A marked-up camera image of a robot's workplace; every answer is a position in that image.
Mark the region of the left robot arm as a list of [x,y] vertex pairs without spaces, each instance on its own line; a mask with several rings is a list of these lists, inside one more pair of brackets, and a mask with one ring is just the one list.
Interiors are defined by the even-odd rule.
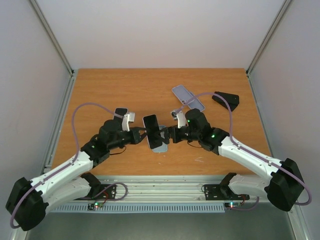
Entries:
[[89,171],[109,158],[111,150],[137,145],[146,135],[145,128],[130,128],[116,120],[107,120],[70,159],[31,180],[18,179],[5,205],[11,215],[10,227],[28,231],[64,203],[96,199],[101,193],[101,183]]

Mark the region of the light blue phone case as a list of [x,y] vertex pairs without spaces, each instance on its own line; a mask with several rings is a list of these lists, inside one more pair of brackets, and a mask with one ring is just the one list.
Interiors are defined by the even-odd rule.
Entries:
[[[159,130],[164,129],[165,127],[165,125],[159,125]],[[162,142],[161,146],[152,149],[152,151],[154,153],[165,153],[168,151],[168,145]]]

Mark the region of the black phone white edge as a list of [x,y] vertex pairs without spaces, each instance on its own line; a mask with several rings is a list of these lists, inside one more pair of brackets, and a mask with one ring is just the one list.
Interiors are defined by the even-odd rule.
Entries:
[[160,133],[159,133],[159,124],[158,119],[155,114],[144,116],[142,118],[144,127],[146,128],[147,132],[147,142],[150,149],[155,149],[162,146],[162,141],[160,140]]

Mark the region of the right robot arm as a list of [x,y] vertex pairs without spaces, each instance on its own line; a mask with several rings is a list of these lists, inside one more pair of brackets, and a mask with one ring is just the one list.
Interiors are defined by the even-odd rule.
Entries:
[[212,127],[196,108],[187,113],[180,111],[175,118],[177,125],[164,128],[159,127],[155,116],[150,120],[144,119],[148,138],[152,141],[150,148],[158,148],[163,143],[198,141],[204,150],[231,159],[256,174],[245,177],[229,173],[220,183],[220,191],[225,198],[241,194],[267,198],[275,207],[288,212],[306,189],[294,160],[272,158],[246,146],[223,129]]

